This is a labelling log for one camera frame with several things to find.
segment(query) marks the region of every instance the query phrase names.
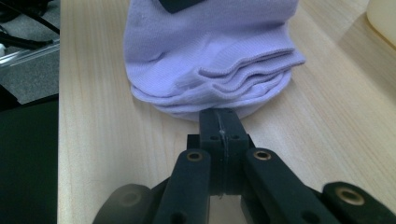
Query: light wood tabletop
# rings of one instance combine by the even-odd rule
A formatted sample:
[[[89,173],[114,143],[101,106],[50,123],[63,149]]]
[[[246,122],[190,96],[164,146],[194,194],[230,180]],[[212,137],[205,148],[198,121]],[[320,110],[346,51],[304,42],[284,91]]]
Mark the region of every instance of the light wood tabletop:
[[[167,178],[198,124],[130,93],[122,39],[129,0],[61,2],[59,223],[92,223],[116,188]],[[313,189],[345,181],[396,211],[396,49],[366,19],[368,0],[301,0],[290,36],[306,64],[242,122]],[[244,223],[237,197],[210,223]]]

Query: beige round object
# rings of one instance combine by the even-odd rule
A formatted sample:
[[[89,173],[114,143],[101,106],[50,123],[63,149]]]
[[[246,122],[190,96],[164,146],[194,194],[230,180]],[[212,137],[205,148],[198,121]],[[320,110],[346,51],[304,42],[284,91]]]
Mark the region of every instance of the beige round object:
[[[374,28],[396,47],[396,1],[371,0],[367,18]]]

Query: cloth fold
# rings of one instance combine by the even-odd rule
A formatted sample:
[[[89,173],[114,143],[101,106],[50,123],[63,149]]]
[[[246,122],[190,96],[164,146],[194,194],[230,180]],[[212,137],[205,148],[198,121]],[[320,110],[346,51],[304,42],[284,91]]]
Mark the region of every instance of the cloth fold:
[[[206,0],[170,14],[158,1],[132,0],[124,58],[133,95],[183,119],[209,107],[248,116],[304,62],[288,35],[297,2]]]

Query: gray carpet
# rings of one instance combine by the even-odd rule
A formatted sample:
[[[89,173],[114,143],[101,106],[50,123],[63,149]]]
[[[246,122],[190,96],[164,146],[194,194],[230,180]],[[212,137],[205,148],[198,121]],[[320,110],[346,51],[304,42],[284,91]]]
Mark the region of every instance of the gray carpet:
[[[49,2],[43,18],[60,28],[60,0]],[[24,15],[13,21],[1,23],[10,35],[32,40],[59,38],[49,28]],[[6,54],[21,49],[8,48]],[[26,104],[59,92],[59,50],[31,61],[0,68],[0,84]]]

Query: wooden table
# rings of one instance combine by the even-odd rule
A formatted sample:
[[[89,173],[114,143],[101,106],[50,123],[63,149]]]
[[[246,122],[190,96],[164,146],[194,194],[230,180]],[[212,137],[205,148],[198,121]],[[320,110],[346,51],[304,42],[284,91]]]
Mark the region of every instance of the wooden table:
[[[307,186],[343,180],[396,211],[396,50],[369,25],[367,2],[301,0],[290,35],[306,64],[242,121]],[[124,184],[157,185],[187,134],[198,133],[131,95],[122,59],[128,5],[62,1],[59,223],[92,223]],[[236,197],[211,205],[211,223],[243,223]]]

